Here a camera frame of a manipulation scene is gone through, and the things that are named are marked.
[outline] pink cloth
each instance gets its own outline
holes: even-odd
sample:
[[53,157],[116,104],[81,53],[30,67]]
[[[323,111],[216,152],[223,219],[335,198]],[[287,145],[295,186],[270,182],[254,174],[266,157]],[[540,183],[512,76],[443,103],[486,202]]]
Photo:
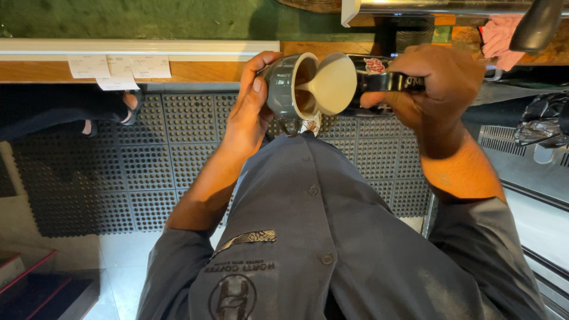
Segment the pink cloth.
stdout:
[[482,52],[486,58],[498,57],[497,68],[510,71],[523,56],[523,52],[508,49],[520,20],[521,18],[492,18],[482,27]]

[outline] dark gray shirt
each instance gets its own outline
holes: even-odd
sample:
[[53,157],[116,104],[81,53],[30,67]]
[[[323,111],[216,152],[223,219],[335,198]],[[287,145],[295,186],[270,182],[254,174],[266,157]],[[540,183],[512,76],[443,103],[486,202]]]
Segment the dark gray shirt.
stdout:
[[546,319],[508,207],[439,212],[426,240],[342,152],[280,136],[245,163],[215,251],[164,231],[138,319],[325,319],[329,292],[346,319]]

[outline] mug handle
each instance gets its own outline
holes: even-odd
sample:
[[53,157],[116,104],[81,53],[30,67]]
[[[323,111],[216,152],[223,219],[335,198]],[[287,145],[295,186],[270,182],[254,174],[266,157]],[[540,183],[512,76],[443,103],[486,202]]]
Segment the mug handle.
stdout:
[[289,130],[286,128],[286,120],[283,119],[279,119],[278,120],[279,125],[281,126],[281,130],[283,131],[284,135],[289,137],[289,138],[294,138],[296,136],[298,136],[298,134],[300,133],[300,128],[302,128],[302,120],[293,120],[292,124],[293,124],[293,131],[289,132]]
[[425,78],[412,77],[401,72],[385,72],[375,75],[358,74],[360,91],[425,91]]

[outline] sleeve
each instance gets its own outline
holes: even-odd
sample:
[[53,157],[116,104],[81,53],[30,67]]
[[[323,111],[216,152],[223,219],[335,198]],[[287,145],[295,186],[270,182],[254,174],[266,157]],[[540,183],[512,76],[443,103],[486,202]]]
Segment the sleeve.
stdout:
[[506,319],[547,319],[514,217],[498,198],[441,205],[429,241],[474,277]]
[[206,232],[165,229],[149,254],[137,320],[172,318],[176,308],[187,306],[179,296],[187,294],[212,254]]

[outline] man's left hand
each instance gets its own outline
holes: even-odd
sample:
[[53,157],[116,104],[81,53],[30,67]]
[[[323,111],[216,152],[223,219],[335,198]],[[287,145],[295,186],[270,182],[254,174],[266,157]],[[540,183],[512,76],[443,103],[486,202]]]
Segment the man's left hand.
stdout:
[[243,70],[237,102],[227,120],[227,131],[220,149],[247,159],[259,150],[273,113],[263,107],[267,84],[257,72],[282,57],[280,52],[264,51],[253,57]]

